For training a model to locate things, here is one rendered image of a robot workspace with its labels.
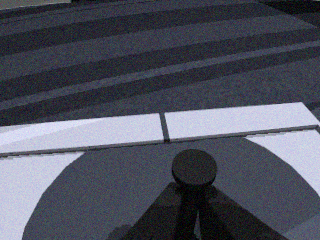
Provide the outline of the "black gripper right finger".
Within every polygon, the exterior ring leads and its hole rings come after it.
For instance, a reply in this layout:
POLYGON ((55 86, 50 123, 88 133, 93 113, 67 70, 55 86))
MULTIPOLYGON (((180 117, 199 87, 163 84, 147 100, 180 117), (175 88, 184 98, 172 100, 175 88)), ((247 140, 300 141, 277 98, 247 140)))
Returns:
POLYGON ((211 184, 201 191, 201 240, 288 240, 211 184))

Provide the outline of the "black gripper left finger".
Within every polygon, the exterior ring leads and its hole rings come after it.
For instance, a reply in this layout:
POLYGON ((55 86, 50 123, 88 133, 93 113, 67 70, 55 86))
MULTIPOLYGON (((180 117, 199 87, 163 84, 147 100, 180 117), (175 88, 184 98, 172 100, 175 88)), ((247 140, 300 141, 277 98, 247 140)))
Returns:
POLYGON ((169 183, 155 203, 120 240, 180 240, 181 189, 169 183))

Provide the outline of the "grey disc with center hole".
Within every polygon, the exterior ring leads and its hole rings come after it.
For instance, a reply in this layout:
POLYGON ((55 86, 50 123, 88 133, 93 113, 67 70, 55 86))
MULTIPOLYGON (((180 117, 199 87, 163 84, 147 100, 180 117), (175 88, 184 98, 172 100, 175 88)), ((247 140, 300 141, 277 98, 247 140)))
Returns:
POLYGON ((173 157, 215 159, 213 185, 288 240, 320 240, 320 195, 275 153, 240 135, 88 149, 65 165, 29 216, 21 240, 120 240, 176 183, 173 157))

